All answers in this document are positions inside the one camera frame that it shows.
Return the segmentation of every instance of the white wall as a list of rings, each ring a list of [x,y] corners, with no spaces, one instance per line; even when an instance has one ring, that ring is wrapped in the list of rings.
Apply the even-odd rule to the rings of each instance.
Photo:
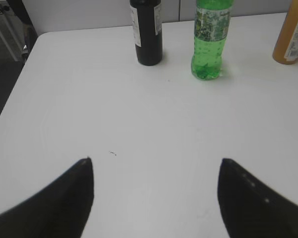
[[[131,25],[129,0],[23,0],[38,34]],[[179,0],[162,0],[164,22],[178,21]],[[285,12],[291,0],[235,0],[233,16]],[[192,20],[196,0],[181,0],[180,20]]]
[[[23,0],[38,34],[131,25],[129,0]],[[177,21],[178,0],[162,0],[162,20]]]
[[[292,0],[235,0],[233,16],[286,12]],[[193,20],[196,0],[181,0],[180,20]]]

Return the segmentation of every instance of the small debris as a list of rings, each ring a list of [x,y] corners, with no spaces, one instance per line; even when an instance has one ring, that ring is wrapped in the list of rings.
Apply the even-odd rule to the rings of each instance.
[[[109,151],[109,153],[111,153],[111,154],[113,154],[113,155],[117,156],[117,154],[116,154],[116,153],[114,153],[114,152],[112,152],[112,151]]]

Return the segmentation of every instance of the gray floor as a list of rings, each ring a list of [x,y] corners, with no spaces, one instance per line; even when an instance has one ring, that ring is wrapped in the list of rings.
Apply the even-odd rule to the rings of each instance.
[[[0,114],[22,70],[21,53],[0,16],[0,30],[20,61],[15,62],[0,38]]]

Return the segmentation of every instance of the plastic bottle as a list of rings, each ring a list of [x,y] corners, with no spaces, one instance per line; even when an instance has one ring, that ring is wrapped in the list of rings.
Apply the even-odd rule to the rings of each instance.
[[[298,0],[293,0],[277,40],[273,58],[282,64],[298,61]]]
[[[198,79],[220,74],[232,5],[233,0],[197,0],[191,71]]]

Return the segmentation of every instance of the bottle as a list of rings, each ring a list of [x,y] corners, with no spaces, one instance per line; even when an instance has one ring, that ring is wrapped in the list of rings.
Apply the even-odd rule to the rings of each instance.
[[[162,59],[161,0],[130,0],[139,63],[155,65]]]
[[[273,58],[282,64],[298,61],[298,0],[293,0],[277,40]]]
[[[197,0],[191,71],[198,79],[220,74],[232,5],[233,0]]]

